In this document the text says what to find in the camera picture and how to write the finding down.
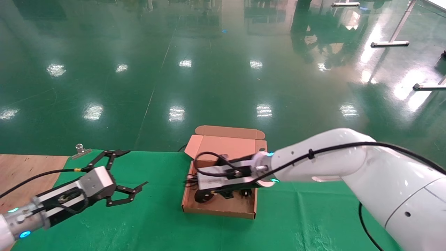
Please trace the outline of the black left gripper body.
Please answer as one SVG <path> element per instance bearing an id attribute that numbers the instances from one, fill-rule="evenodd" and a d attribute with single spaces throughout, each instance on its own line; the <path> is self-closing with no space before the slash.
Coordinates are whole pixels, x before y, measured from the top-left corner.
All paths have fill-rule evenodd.
<path id="1" fill-rule="evenodd" d="M 52 189 L 37 195 L 39 208 L 46 217 L 45 225 L 57 225 L 87 208 L 87 195 L 79 187 L 69 188 L 62 192 Z"/>

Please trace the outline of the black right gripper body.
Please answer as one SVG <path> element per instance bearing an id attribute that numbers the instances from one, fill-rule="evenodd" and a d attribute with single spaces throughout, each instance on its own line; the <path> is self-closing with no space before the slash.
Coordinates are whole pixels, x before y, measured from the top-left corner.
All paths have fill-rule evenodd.
<path id="1" fill-rule="evenodd" d="M 229 167 L 229 169 L 225 170 L 225 173 L 228 173 L 228 175 L 226 176 L 229 180 L 231 179 L 235 179 L 235 178 L 243 178 L 243 177 L 248 177 L 249 175 L 251 175 L 251 164 L 245 164 L 242 165 L 242 161 L 252 161 L 252 159 L 254 158 L 254 155 L 248 155 L 248 156 L 244 156 L 241 158 L 236 158 L 236 159 L 228 159 L 227 156 L 225 155 L 221 155 L 218 160 L 215 162 L 216 166 L 224 166 L 227 163 L 230 163 L 232 166 L 235 166 L 236 169 Z M 259 188 L 260 186 L 258 184 L 244 184 L 244 185 L 239 185 L 239 184 L 231 184 L 231 185 L 227 185 L 226 188 L 216 188 L 216 193 L 217 191 L 223 191 L 223 190 L 239 190 L 239 195 L 241 197 L 250 197 L 252 195 L 252 190 L 254 188 Z"/>

